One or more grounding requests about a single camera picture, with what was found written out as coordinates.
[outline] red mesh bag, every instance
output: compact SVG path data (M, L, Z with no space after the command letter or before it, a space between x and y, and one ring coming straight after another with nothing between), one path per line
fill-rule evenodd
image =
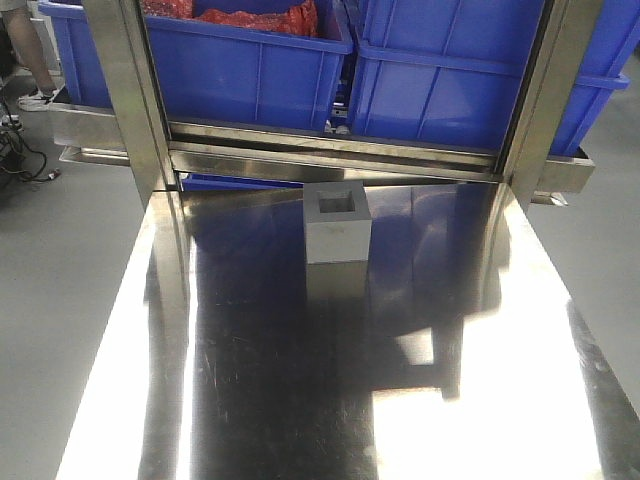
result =
M193 18L193 0L142 0L147 15L173 18Z
M197 19L203 22L254 28L269 32L291 33L307 37L318 36L318 10L313 0L305 0L301 5L293 6L285 13L265 13L261 15L243 11L225 13L215 8L210 8Z

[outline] white sneaker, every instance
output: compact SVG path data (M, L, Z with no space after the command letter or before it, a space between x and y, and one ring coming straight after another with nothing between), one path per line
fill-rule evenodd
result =
M45 95L40 90L36 89L29 95L23 95L18 98L16 103L18 104L18 108L25 112L42 112L49 108L51 100L57 93L58 90L54 90L51 95Z

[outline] square hole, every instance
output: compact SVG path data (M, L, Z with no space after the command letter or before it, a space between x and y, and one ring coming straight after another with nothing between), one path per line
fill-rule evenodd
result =
M320 191L318 192L318 204L320 205L320 213L346 213L356 211L351 190L337 192Z

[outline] stainless steel table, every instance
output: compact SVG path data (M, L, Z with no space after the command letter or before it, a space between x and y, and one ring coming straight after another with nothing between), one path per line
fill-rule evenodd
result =
M637 478L508 187L367 197L369 262L308 268L300 190L154 194L58 480Z

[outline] person's leg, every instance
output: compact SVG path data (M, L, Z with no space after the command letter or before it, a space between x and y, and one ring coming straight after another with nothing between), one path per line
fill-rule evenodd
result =
M56 89L55 83L51 75L49 75L49 69L44 59L44 53L42 51L42 43L40 37L36 32L31 18L26 7L26 0L9 1L8 4L20 4L24 3L24 6L19 6L11 10L2 11L2 17L4 18L4 24L7 27L9 38L13 47L20 54L20 58L24 62L25 66L31 70L33 78L38 85L38 88L45 96L50 96Z

